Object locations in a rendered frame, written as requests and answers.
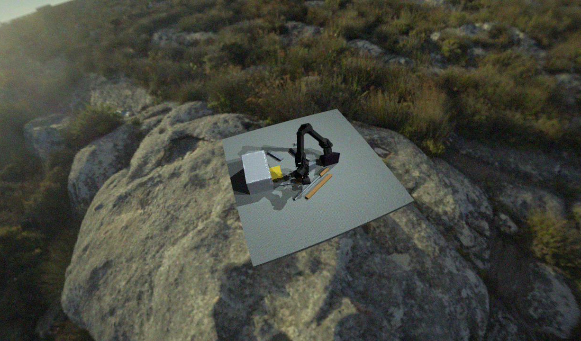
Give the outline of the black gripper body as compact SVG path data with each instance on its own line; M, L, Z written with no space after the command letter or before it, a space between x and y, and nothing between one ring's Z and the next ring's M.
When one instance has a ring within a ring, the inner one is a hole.
M309 170L307 170L304 175L303 175L303 179L302 179L302 183L304 184L311 184L310 178L308 177L309 175Z

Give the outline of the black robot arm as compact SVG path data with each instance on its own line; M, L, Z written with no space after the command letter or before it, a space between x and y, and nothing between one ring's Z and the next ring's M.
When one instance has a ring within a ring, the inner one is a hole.
M312 125L310 123L306 123L301 125L299 131L297 132L297 152L295 154L295 164L296 170L293 171L293 176L298 179L302 178L304 173L309 169L309 161L306 158L306 154L304 153L304 135L309 134L315 140L319 142L321 148L323 148L324 155L333 154L332 148L333 144L327 138L323 138L318 133L312 129Z

